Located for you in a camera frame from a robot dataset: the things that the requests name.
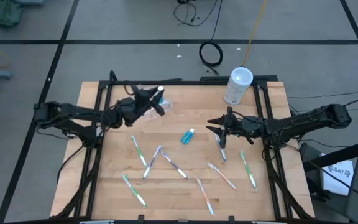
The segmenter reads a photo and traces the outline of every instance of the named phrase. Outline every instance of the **black bracket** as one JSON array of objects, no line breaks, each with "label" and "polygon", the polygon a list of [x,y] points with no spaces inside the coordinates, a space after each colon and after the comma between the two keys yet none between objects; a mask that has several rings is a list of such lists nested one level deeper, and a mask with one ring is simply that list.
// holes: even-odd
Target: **black bracket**
[{"label": "black bracket", "polygon": [[137,224],[143,224],[144,222],[144,215],[139,215],[137,217]]},{"label": "black bracket", "polygon": [[114,85],[114,82],[116,82],[116,81],[118,81],[116,74],[114,73],[113,70],[110,70],[109,80],[99,81],[98,89],[102,90],[109,85]]},{"label": "black bracket", "polygon": [[229,224],[235,224],[234,215],[229,215]]}]

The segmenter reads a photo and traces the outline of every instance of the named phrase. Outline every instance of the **white container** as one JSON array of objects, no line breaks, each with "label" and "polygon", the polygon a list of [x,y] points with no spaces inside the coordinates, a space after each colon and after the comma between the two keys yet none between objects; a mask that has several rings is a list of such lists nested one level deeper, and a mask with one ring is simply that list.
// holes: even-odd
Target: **white container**
[{"label": "white container", "polygon": [[254,76],[248,68],[238,67],[231,72],[229,82],[227,83],[224,101],[230,105],[240,103],[242,96],[251,85]]}]

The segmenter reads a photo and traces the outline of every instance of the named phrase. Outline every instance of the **small blue bottle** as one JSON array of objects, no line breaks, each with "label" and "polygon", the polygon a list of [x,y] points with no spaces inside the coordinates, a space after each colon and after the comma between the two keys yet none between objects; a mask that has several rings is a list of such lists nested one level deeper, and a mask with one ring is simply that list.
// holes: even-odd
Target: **small blue bottle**
[{"label": "small blue bottle", "polygon": [[190,139],[193,137],[193,134],[194,134],[194,129],[191,128],[189,131],[187,131],[187,132],[185,133],[185,135],[183,135],[183,137],[181,138],[180,141],[181,141],[183,144],[189,143]]}]

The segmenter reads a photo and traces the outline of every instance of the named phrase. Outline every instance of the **wooden tabletop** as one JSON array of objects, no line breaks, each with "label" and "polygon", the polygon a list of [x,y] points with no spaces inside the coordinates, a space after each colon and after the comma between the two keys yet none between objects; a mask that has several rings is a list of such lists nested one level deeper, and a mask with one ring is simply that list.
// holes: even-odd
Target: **wooden tabletop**
[{"label": "wooden tabletop", "polygon": [[[93,108],[97,90],[98,82],[84,82],[78,105]],[[164,98],[174,102],[173,109],[167,111],[165,116],[151,121],[141,118],[131,128],[122,126],[110,129],[104,138],[92,218],[135,220],[143,214],[146,220],[227,220],[230,215],[234,215],[236,220],[274,220],[266,164],[261,157],[261,138],[255,139],[255,144],[251,146],[245,138],[228,136],[225,163],[214,134],[205,128],[207,120],[226,114],[224,91],[225,86],[165,86]],[[268,82],[268,91],[274,118],[288,117],[290,112],[283,83]],[[264,116],[267,117],[261,91],[260,95]],[[127,94],[123,86],[114,86],[111,105],[125,97]],[[252,87],[247,90],[241,103],[233,108],[242,114],[257,116]],[[86,121],[78,122],[82,125],[90,124]],[[189,144],[184,145],[180,139],[190,128],[195,129],[195,134]],[[131,141],[132,135],[136,137],[147,162],[150,162],[156,148],[161,145],[172,161],[191,178],[184,179],[164,157],[158,155],[149,176],[142,180],[145,167]],[[298,147],[294,140],[289,144]],[[69,140],[65,159],[80,146],[79,139]],[[257,192],[250,183],[240,150],[246,154],[258,186]],[[286,147],[281,149],[281,153],[288,189],[306,212],[314,216],[299,152]],[[84,156],[85,150],[62,170],[51,215],[60,212],[77,190]],[[210,169],[207,162],[214,164],[226,175],[237,190],[232,189],[216,171]],[[128,176],[129,182],[146,201],[147,208],[142,208],[124,183],[123,174]],[[214,217],[209,214],[195,177],[199,177],[203,183],[215,212]],[[284,217],[282,194],[277,189]],[[83,201],[83,205],[86,205],[88,192]]]}]

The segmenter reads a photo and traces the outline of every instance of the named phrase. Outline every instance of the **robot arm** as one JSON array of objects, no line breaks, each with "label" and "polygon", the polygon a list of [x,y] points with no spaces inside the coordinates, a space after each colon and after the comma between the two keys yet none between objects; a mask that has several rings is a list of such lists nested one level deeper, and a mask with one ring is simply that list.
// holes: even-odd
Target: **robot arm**
[{"label": "robot arm", "polygon": [[117,101],[107,110],[100,111],[69,103],[37,103],[34,105],[34,123],[37,128],[55,127],[63,134],[78,136],[86,146],[95,146],[98,130],[94,126],[82,126],[71,119],[94,121],[102,127],[119,128],[123,123],[132,126],[148,109],[155,108],[163,116],[164,109],[159,105],[164,89],[162,86],[150,90],[138,89],[131,86],[134,99],[131,97]]},{"label": "robot arm", "polygon": [[352,121],[345,106],[330,104],[316,108],[307,113],[284,119],[263,119],[255,116],[243,116],[227,107],[227,115],[209,120],[209,123],[221,125],[222,128],[207,126],[221,138],[221,148],[226,147],[226,136],[246,137],[250,144],[251,138],[265,137],[271,145],[282,145],[295,136],[301,136],[316,129],[346,128]]}]

